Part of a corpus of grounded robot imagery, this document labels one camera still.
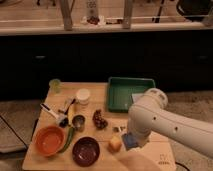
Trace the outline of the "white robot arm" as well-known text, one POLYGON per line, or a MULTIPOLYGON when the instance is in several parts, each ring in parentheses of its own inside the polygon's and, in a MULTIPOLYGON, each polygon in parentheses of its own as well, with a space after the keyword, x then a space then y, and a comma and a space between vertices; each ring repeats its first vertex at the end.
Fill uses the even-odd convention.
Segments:
POLYGON ((160 89, 145 91, 129 108, 128 131, 143 145, 154 131, 213 159, 213 124, 166 111, 167 104, 160 89))

